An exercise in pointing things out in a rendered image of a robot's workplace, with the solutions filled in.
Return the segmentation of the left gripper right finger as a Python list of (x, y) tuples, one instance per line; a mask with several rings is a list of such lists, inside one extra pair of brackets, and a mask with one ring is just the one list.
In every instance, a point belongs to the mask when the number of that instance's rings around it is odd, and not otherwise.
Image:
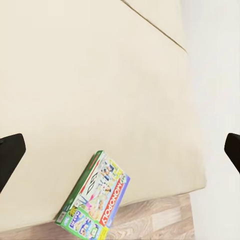
[(227, 135), (224, 151), (228, 155), (229, 159), (235, 165), (240, 173), (240, 135), (235, 133), (229, 133)]

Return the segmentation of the board game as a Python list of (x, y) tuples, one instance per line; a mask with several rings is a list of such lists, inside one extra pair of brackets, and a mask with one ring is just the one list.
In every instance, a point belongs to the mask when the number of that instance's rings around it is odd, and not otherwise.
[(79, 240), (105, 240), (131, 178), (99, 150), (55, 224)]

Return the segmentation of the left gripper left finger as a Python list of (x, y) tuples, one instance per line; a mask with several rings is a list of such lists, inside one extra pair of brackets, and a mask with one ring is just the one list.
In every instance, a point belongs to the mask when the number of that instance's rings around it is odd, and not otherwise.
[(0, 138), (0, 193), (26, 152), (22, 133)]

